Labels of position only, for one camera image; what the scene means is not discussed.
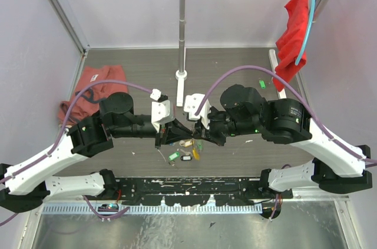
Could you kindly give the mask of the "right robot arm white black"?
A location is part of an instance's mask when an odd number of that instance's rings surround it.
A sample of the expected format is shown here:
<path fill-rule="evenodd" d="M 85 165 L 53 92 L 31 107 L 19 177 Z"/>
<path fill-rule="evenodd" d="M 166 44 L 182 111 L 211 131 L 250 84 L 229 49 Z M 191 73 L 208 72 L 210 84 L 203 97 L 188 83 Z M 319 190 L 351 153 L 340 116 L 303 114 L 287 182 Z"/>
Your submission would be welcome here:
<path fill-rule="evenodd" d="M 263 170 L 258 184 L 261 196 L 272 198 L 292 188 L 311 186 L 333 194 L 372 188 L 372 174 L 364 162 L 370 157 L 369 147 L 329 139 L 299 101 L 268 101 L 255 88 L 236 84 L 222 93 L 220 103 L 221 111 L 203 94 L 186 96 L 184 112 L 196 123 L 195 139 L 223 146 L 227 137 L 259 134 L 267 142 L 290 145 L 313 156 L 296 167 Z"/>

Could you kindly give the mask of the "metal keyring with yellow grip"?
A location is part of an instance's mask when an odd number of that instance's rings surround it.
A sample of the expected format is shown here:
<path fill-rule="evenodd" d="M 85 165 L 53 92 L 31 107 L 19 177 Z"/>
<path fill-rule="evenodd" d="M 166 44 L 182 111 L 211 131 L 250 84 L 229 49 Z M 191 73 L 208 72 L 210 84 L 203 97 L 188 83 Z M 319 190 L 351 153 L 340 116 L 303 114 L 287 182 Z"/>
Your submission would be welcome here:
<path fill-rule="evenodd" d="M 193 155 L 193 158 L 197 161 L 200 160 L 200 152 L 198 149 L 197 149 L 197 140 L 194 140 L 194 144 L 192 145 L 192 155 Z"/>

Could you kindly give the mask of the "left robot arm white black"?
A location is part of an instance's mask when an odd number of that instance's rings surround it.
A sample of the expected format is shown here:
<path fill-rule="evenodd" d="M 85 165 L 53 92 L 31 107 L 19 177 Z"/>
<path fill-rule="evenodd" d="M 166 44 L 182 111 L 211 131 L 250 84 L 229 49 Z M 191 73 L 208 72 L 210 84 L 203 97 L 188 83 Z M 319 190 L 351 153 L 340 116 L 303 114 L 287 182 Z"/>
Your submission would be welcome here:
<path fill-rule="evenodd" d="M 135 115 L 131 95 L 116 92 L 100 102 L 97 112 L 64 131 L 57 144 L 17 165 L 1 164 L 1 207 L 24 213 L 51 198 L 113 199 L 119 186 L 110 170 L 73 177 L 56 174 L 113 148 L 114 138 L 153 138 L 160 148 L 191 136 L 175 118 L 167 96 L 152 102 L 150 115 Z"/>

